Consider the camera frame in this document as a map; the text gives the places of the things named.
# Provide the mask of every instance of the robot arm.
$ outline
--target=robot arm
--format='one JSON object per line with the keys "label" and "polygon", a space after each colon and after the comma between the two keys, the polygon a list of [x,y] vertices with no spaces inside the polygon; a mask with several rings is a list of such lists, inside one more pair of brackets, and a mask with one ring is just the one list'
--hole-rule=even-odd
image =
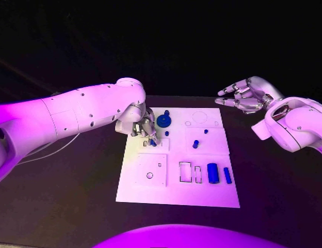
{"label": "robot arm", "polygon": [[36,148],[113,121],[118,132],[149,136],[158,144],[153,120],[142,84],[130,78],[0,105],[0,131],[5,136],[4,144],[0,139],[0,181]]}
{"label": "robot arm", "polygon": [[217,98],[215,103],[234,106],[246,114],[264,109],[264,119],[251,127],[261,140],[273,137],[290,152],[309,146],[322,154],[322,104],[299,97],[284,98],[273,85],[253,76],[234,83],[218,95],[234,92],[234,99]]}

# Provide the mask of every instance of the blue object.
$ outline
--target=blue object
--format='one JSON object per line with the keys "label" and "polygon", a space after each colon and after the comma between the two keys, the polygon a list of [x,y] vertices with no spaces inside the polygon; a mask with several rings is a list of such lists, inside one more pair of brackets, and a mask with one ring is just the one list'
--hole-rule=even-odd
{"label": "blue object", "polygon": [[225,173],[225,182],[230,184],[233,182],[231,182],[231,177],[230,177],[230,172],[228,172],[228,168],[227,167],[224,167],[224,173]]}
{"label": "blue object", "polygon": [[212,184],[220,183],[218,166],[214,163],[207,164],[207,176],[208,176],[208,183],[212,183]]}
{"label": "blue object", "polygon": [[156,125],[159,128],[166,128],[172,122],[172,119],[169,118],[169,111],[164,111],[164,115],[159,115],[156,118]]}
{"label": "blue object", "polygon": [[200,141],[194,140],[192,148],[197,149],[198,145],[200,145]]}
{"label": "blue object", "polygon": [[151,145],[152,145],[152,146],[156,146],[156,144],[155,144],[153,140],[151,140]]}

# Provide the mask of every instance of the table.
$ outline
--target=table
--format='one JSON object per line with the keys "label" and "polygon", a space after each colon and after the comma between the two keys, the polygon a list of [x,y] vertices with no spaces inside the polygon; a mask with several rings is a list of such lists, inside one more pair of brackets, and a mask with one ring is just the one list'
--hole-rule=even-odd
{"label": "table", "polygon": [[[36,247],[92,247],[143,226],[225,228],[287,247],[322,247],[322,155],[290,153],[261,141],[246,116],[214,98],[148,96],[149,107],[220,107],[240,209],[118,203],[126,135],[107,125],[82,133],[50,157],[17,166],[0,183],[0,242]],[[44,155],[72,139],[57,141]]]}

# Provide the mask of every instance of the black background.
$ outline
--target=black background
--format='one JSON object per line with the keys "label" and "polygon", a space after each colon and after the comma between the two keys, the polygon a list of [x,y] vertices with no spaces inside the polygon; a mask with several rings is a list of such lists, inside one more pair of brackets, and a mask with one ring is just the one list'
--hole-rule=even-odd
{"label": "black background", "polygon": [[322,103],[322,2],[0,1],[0,60],[0,103],[125,76],[148,95],[215,97],[253,75]]}

